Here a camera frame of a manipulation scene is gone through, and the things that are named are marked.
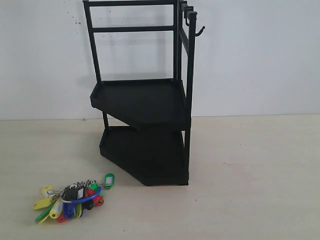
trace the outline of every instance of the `lower shelf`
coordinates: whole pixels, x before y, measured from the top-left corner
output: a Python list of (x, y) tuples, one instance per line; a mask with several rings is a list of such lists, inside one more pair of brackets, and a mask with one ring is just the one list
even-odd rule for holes
[(104, 130), (100, 153), (146, 186), (188, 185), (180, 131), (140, 132), (111, 126)]

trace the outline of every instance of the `upper shelf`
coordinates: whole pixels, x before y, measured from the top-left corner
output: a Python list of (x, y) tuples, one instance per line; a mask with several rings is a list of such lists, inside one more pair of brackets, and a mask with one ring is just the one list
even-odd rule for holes
[(92, 107), (140, 131), (186, 129), (184, 90), (171, 78), (102, 81), (90, 100)]

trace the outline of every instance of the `vertical metal post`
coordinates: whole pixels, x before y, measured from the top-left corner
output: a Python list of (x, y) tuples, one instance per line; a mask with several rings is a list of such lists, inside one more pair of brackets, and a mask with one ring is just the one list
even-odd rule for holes
[(190, 159), (190, 137), (191, 137), (191, 110), (192, 110), (192, 91), (194, 81), (194, 63), (195, 63), (195, 40), (197, 12), (189, 13), (189, 46), (188, 46), (188, 62), (186, 77), (186, 113), (185, 113), (185, 134), (184, 134), (184, 167), (185, 174), (189, 175), (189, 159)]
[(181, 2), (178, 0), (178, 53), (177, 53), (177, 80), (181, 81), (182, 74), (182, 40), (179, 34), (179, 29), (182, 29), (183, 25), (183, 11), (181, 9)]
[(177, 80), (177, 64), (178, 64), (178, 1), (173, 4), (173, 80)]
[[(90, 40), (90, 47), (91, 47), (91, 53), (92, 53), (92, 58), (93, 58), (93, 65), (94, 65), (96, 82), (98, 84), (101, 84), (102, 80), (101, 80), (101, 73), (100, 73), (100, 67), (99, 67), (99, 62), (98, 62), (97, 47), (96, 47), (95, 35), (93, 32), (90, 7), (89, 7), (88, 3), (89, 3), (88, 0), (83, 1), (84, 13), (85, 13), (86, 25), (87, 25), (88, 33), (89, 33), (89, 40)], [(104, 127), (105, 127), (105, 129), (108, 129), (109, 128), (108, 115), (105, 112), (102, 112), (102, 116), (103, 116)]]

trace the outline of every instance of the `black tray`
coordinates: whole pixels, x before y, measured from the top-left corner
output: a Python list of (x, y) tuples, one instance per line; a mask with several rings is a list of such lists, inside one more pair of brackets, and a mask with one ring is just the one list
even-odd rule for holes
[(92, 107), (138, 129), (184, 131), (185, 96), (172, 79), (117, 80), (97, 83)]
[(130, 126), (104, 130), (100, 153), (146, 186), (188, 185), (182, 133), (141, 132)]

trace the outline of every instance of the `black shelf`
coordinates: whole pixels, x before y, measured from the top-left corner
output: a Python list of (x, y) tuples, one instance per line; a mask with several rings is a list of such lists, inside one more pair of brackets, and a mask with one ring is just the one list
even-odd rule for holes
[[(196, 33), (198, 13), (186, 0), (83, 0), (83, 5), (97, 81), (90, 100), (102, 111), (105, 128), (101, 155), (144, 185), (188, 185), (195, 40), (205, 29)], [(90, 7), (148, 5), (173, 5), (172, 25), (93, 27)], [(95, 33), (161, 31), (173, 33), (172, 78), (102, 81)], [(186, 92), (182, 46), (187, 54)], [(108, 114), (129, 126), (109, 126)]]
[(138, 131), (130, 126), (104, 130), (100, 153), (146, 186), (188, 185), (180, 131)]
[(140, 131), (186, 129), (184, 96), (173, 79), (102, 81), (90, 99), (92, 107)]

